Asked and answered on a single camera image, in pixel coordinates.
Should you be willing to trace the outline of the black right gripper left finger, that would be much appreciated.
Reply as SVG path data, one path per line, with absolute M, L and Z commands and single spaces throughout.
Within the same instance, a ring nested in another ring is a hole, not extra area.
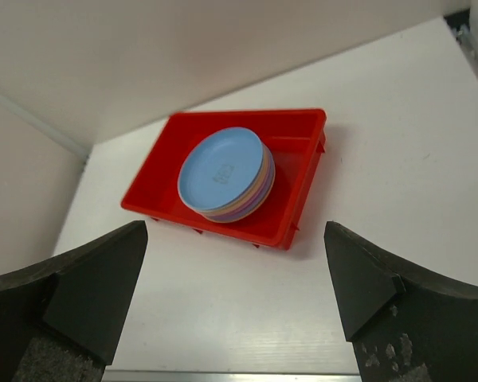
M 147 226 L 136 220 L 0 275 L 0 381 L 102 380 L 147 242 Z

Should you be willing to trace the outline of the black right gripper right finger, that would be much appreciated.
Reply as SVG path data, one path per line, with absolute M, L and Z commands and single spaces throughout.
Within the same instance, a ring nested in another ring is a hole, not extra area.
M 329 221 L 324 243 L 364 381 L 478 381 L 478 286 L 428 270 Z

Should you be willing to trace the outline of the purple plate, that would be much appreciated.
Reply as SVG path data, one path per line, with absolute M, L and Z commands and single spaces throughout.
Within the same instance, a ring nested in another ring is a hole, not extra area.
M 239 210 L 238 212 L 234 214 L 230 214 L 228 216 L 207 217 L 207 220 L 215 222 L 215 223 L 226 224 L 226 223 L 232 223 L 238 220 L 242 220 L 246 218 L 247 216 L 251 215 L 252 213 L 256 212 L 261 207 L 261 205 L 265 202 L 268 195 L 270 194 L 275 178 L 276 178 L 276 170 L 273 170 L 272 173 L 270 174 L 270 178 L 268 179 L 267 185 L 263 187 L 260 195 L 255 197 L 249 203 L 248 206 L 243 207 L 241 210 Z

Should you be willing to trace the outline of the pink plate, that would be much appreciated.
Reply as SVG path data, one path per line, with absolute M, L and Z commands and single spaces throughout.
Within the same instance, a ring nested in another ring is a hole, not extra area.
M 258 194 L 254 198 L 252 198 L 247 203 L 247 205 L 242 206 L 239 209 L 235 209 L 234 211 L 226 213 L 226 214 L 216 215 L 216 216 L 204 215 L 204 217 L 207 220 L 218 222 L 218 223 L 231 223 L 231 222 L 235 222 L 235 221 L 246 218 L 247 216 L 256 212 L 262 206 L 265 200 L 268 198 L 272 190 L 275 177 L 276 177 L 276 166 L 274 164 L 274 161 L 271 161 L 268 179 L 264 182 L 265 185 L 262 186 L 262 189 L 258 192 Z

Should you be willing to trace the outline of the blue plate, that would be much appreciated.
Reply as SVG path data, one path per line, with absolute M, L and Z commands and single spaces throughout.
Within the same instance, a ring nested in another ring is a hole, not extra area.
M 178 195 L 196 211 L 219 209 L 253 183 L 264 161 L 264 144 L 244 127 L 230 127 L 203 139 L 178 175 Z

